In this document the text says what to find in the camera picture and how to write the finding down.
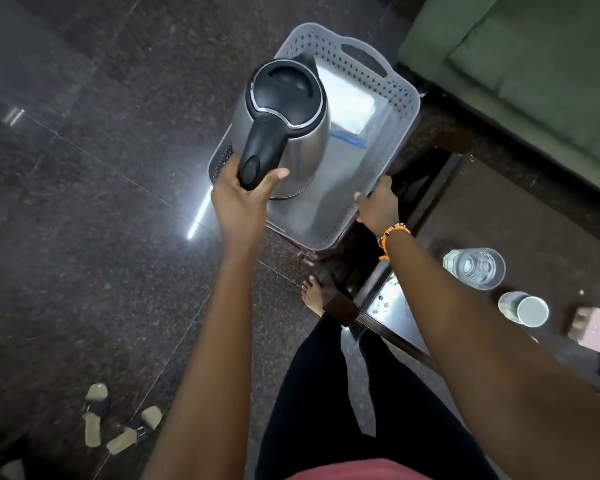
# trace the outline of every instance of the dark speckled floor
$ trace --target dark speckled floor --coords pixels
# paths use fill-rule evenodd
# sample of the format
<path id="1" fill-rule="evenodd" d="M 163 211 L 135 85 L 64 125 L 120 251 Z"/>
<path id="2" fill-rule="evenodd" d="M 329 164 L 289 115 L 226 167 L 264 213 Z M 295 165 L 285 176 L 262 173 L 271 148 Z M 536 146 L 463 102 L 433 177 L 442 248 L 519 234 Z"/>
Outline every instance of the dark speckled floor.
<path id="1" fill-rule="evenodd" d="M 116 457 L 87 450 L 82 398 L 109 386 L 104 441 L 140 407 L 168 411 L 220 253 L 206 166 L 245 78 L 307 21 L 394 63 L 423 1 L 0 0 L 0 439 L 28 431 L 34 455 L 67 477 L 139 476 L 155 435 Z M 25 112 L 9 126 L 14 107 Z M 599 195 L 444 101 L 424 101 L 409 152 L 458 127 L 478 158 L 600 237 Z M 309 271 L 265 237 L 247 478 L 315 323 L 299 299 Z M 346 333 L 342 345 L 373 433 L 363 362 Z"/>

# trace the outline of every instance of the sofa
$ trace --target sofa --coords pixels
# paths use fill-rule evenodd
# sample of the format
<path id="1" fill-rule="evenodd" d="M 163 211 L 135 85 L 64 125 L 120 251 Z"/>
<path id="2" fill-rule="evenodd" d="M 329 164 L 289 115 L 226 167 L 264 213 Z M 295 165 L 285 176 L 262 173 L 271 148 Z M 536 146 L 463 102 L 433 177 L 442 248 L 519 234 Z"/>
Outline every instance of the sofa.
<path id="1" fill-rule="evenodd" d="M 600 190 L 600 0 L 426 0 L 398 61 Z"/>

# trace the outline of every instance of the white cup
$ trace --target white cup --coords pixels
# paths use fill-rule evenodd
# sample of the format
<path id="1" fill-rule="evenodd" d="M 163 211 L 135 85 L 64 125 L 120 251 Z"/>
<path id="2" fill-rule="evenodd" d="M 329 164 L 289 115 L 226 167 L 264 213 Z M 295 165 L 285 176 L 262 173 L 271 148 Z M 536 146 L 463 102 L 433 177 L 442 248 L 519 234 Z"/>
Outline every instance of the white cup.
<path id="1" fill-rule="evenodd" d="M 524 291 L 504 293 L 498 300 L 498 309 L 512 322 L 533 328 L 543 325 L 549 318 L 546 302 Z"/>

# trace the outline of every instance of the kettle lid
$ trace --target kettle lid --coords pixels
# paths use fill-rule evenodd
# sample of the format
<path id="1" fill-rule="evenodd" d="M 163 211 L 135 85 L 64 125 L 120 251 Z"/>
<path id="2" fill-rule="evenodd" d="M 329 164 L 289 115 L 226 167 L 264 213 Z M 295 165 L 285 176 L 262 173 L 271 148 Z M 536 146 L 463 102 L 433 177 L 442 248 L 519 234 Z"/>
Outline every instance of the kettle lid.
<path id="1" fill-rule="evenodd" d="M 320 79 L 293 59 L 275 59 L 260 67 L 251 80 L 247 101 L 249 110 L 274 114 L 290 130 L 308 128 L 324 115 L 326 106 Z"/>

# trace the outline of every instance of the slipper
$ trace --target slipper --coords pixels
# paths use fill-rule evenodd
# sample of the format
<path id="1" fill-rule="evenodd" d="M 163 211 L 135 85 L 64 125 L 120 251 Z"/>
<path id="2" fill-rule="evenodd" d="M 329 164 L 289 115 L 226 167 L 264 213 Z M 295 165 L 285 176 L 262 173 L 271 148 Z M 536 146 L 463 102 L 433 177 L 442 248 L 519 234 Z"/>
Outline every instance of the slipper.
<path id="1" fill-rule="evenodd" d="M 103 383 L 92 384 L 85 396 L 87 403 L 84 405 L 84 444 L 89 448 L 96 448 L 102 444 L 100 439 L 100 421 L 111 405 L 111 398 L 107 386 Z"/>
<path id="2" fill-rule="evenodd" d="M 158 428 L 162 421 L 162 412 L 158 406 L 151 406 L 134 416 L 120 436 L 113 438 L 107 443 L 107 449 L 112 455 L 126 450 L 131 445 L 142 443 L 152 431 Z"/>

